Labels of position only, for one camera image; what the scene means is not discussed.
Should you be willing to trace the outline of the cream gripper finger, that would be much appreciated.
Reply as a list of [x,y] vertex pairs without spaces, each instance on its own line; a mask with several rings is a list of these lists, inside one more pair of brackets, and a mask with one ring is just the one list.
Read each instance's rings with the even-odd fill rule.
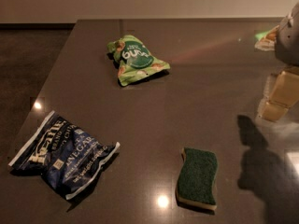
[[279,26],[277,25],[269,31],[256,34],[255,38],[257,41],[254,48],[261,51],[274,51],[277,41],[278,28]]
[[288,66],[271,74],[265,83],[263,99],[258,107],[261,119],[276,122],[299,102],[299,67]]

